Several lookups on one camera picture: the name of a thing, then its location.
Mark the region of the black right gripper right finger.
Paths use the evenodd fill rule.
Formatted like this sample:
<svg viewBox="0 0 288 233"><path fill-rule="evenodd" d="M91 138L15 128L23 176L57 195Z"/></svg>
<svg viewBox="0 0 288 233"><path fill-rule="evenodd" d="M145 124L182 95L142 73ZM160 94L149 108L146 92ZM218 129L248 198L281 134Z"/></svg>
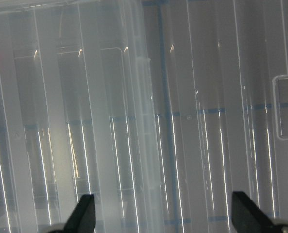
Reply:
<svg viewBox="0 0 288 233"><path fill-rule="evenodd" d="M243 191L232 192L232 224L238 233L288 233L288 224L273 223Z"/></svg>

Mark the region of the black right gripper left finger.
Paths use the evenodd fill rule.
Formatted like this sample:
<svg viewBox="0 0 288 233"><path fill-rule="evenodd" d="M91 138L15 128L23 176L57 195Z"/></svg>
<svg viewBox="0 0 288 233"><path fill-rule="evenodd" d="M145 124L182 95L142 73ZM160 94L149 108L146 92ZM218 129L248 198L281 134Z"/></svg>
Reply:
<svg viewBox="0 0 288 233"><path fill-rule="evenodd" d="M62 229L63 233L93 233L96 225L93 194L82 195Z"/></svg>

